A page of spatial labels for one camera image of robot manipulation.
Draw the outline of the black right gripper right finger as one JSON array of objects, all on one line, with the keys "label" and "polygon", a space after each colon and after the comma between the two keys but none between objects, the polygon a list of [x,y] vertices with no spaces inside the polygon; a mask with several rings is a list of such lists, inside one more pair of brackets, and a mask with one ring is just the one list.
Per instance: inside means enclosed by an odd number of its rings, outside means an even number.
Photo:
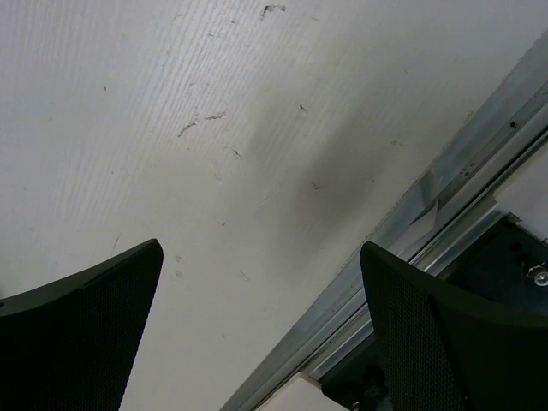
[{"label": "black right gripper right finger", "polygon": [[395,410],[545,410],[547,318],[433,277],[373,242],[366,302]]}]

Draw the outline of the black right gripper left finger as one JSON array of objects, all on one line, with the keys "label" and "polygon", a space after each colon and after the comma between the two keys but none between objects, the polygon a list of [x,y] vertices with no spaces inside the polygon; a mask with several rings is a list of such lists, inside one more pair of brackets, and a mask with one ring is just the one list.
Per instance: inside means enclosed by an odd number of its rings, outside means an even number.
[{"label": "black right gripper left finger", "polygon": [[3,410],[118,410],[158,286],[155,239],[1,301]]}]

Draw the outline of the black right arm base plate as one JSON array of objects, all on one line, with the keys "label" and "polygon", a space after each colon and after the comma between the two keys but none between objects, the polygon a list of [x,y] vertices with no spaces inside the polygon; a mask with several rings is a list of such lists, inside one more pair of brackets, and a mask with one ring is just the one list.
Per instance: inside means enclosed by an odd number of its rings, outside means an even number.
[{"label": "black right arm base plate", "polygon": [[[489,228],[436,277],[487,300],[547,318],[547,248],[512,223]],[[374,330],[322,378],[321,388],[349,410],[395,410]]]}]

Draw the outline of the aluminium table rail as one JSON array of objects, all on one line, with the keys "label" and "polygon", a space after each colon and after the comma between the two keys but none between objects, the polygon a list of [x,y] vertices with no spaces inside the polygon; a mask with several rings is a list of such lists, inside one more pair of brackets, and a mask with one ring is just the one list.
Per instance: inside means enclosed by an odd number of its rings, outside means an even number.
[{"label": "aluminium table rail", "polygon": [[546,407],[541,37],[225,408]]}]

